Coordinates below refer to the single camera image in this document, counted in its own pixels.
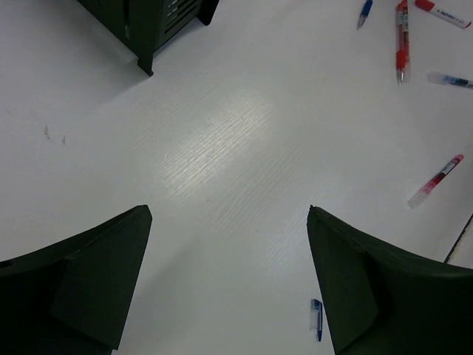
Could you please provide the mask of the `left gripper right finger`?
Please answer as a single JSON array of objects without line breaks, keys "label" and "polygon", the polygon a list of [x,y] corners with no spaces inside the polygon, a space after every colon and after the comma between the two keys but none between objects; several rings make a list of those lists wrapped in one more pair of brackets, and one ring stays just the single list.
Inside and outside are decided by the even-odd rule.
[{"label": "left gripper right finger", "polygon": [[470,354],[472,270],[311,207],[307,233],[336,354]]}]

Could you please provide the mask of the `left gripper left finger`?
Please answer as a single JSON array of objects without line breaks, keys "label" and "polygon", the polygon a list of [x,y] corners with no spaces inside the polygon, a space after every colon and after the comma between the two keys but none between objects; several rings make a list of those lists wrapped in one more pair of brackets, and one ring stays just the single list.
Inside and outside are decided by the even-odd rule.
[{"label": "left gripper left finger", "polygon": [[118,349],[152,214],[136,206],[88,231],[1,262],[2,354]]}]

